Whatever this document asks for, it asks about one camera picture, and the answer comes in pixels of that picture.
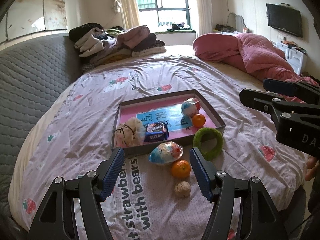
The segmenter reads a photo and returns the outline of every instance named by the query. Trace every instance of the human hand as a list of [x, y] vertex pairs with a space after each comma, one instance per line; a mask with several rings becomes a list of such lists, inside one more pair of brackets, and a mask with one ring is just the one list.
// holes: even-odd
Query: human hand
[[316, 176], [318, 166], [319, 166], [318, 159], [316, 157], [310, 156], [307, 161], [308, 172], [305, 175], [306, 181], [310, 181]]

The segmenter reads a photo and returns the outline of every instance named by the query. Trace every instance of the black flat screen tv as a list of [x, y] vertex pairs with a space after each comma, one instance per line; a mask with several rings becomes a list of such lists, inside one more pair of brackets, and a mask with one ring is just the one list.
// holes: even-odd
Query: black flat screen tv
[[267, 3], [268, 25], [296, 37], [302, 35], [301, 13], [288, 6]]

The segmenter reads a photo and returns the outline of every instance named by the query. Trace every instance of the power outlet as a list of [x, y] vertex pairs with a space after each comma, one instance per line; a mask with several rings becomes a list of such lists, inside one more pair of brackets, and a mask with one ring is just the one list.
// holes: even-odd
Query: power outlet
[[281, 33], [278, 33], [278, 40], [286, 40], [286, 37], [284, 35], [282, 35]]

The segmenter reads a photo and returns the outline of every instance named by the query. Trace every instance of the curtain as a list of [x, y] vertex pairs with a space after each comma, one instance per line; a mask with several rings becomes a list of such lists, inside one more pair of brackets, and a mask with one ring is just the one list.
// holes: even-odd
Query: curtain
[[212, 28], [212, 2], [211, 0], [196, 0], [199, 15], [199, 25], [196, 26], [197, 36], [211, 33]]
[[113, 0], [112, 8], [116, 13], [121, 10], [124, 29], [139, 26], [139, 8], [136, 0]]

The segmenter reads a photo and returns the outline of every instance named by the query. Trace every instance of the tray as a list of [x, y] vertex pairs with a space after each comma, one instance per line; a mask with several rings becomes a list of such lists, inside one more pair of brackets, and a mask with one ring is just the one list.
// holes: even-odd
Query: tray
[[[185, 90], [121, 102], [113, 125], [111, 149], [116, 148], [114, 136], [116, 127], [120, 123], [125, 123], [132, 116], [142, 120], [144, 125], [167, 121], [169, 123], [169, 138], [166, 141], [173, 141], [181, 146], [191, 145], [194, 134], [198, 129], [192, 126], [188, 117], [181, 114], [180, 109], [183, 101], [188, 98], [197, 98], [200, 101], [200, 113], [206, 117], [204, 127], [216, 128], [223, 134], [226, 125], [209, 102], [197, 90]], [[211, 136], [203, 136], [202, 141], [211, 139]], [[140, 146], [124, 148], [125, 157], [149, 154], [160, 143], [166, 141], [144, 143]]]

